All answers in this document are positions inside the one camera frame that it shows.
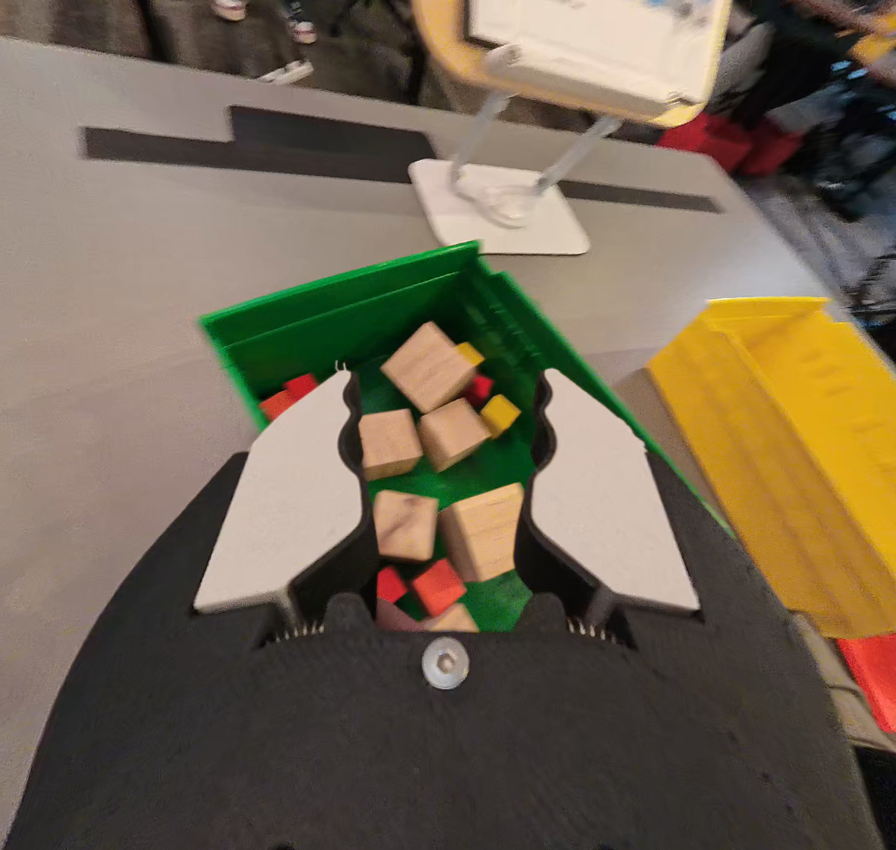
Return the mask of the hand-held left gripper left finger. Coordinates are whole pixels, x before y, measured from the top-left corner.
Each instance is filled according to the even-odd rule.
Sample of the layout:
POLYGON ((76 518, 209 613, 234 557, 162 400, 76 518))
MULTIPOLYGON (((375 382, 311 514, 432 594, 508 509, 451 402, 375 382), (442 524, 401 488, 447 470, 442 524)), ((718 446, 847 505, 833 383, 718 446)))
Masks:
POLYGON ((359 379, 336 372, 252 442, 194 599, 198 613, 276 608, 323 622, 355 594, 375 617, 379 557, 364 478, 359 379))

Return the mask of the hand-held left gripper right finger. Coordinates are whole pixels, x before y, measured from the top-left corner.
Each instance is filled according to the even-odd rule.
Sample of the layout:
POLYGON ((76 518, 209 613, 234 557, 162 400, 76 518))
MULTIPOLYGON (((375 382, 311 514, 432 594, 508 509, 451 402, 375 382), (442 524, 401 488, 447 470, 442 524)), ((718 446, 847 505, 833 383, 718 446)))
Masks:
POLYGON ((526 587, 578 622, 607 622, 621 607, 700 612, 633 429, 555 368, 539 374, 533 416, 534 471, 514 540, 526 587))

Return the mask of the pile of small coloured cubes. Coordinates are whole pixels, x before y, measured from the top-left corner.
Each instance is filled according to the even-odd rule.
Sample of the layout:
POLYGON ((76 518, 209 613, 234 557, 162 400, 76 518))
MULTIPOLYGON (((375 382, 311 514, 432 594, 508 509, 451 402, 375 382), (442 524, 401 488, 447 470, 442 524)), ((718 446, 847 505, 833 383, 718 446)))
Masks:
MULTIPOLYGON (((430 620, 465 630, 472 622, 469 587, 514 569, 513 546, 523 505, 523 486, 510 482, 509 464, 483 451, 520 415, 505 396, 487 398, 493 381, 477 372, 461 344, 427 323, 382 366, 382 374, 410 403, 426 403, 416 421, 409 408, 364 414, 349 439, 360 440, 361 470, 373 492, 377 548, 382 559, 416 567, 410 581, 430 620)), ((345 426, 342 384, 330 398, 329 379, 310 395, 292 399, 280 420, 252 446, 263 450, 264 475, 283 484, 298 510, 343 512, 334 507, 349 479, 340 452, 345 426)))

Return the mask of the green plastic box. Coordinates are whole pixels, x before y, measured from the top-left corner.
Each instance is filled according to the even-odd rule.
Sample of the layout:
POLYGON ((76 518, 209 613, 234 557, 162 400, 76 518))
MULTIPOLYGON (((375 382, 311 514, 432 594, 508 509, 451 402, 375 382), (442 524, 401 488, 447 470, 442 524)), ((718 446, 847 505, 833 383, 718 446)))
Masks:
POLYGON ((716 558, 730 539, 666 461, 658 444, 610 387, 537 309, 511 276, 495 272, 475 241, 339 274, 203 316, 199 324, 238 393, 264 428, 263 399, 288 378, 321 380, 335 363, 358 374, 365 414, 408 407, 381 374, 387 352, 432 320, 450 339, 469 340, 485 357, 485 374, 522 413, 509 436, 489 441, 471 459, 437 475, 420 463, 380 485, 456 501, 533 472, 532 398, 538 374, 557 366, 645 441, 666 511, 686 563, 716 558))

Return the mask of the yellow plastic box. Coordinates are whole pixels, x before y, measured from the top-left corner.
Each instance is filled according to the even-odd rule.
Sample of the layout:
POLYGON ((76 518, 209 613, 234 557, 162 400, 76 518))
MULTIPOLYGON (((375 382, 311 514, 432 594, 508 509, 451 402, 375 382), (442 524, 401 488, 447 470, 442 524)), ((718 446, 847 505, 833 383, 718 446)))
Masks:
POLYGON ((894 373, 817 297, 708 302, 648 362, 784 606, 835 639, 894 632, 894 373))

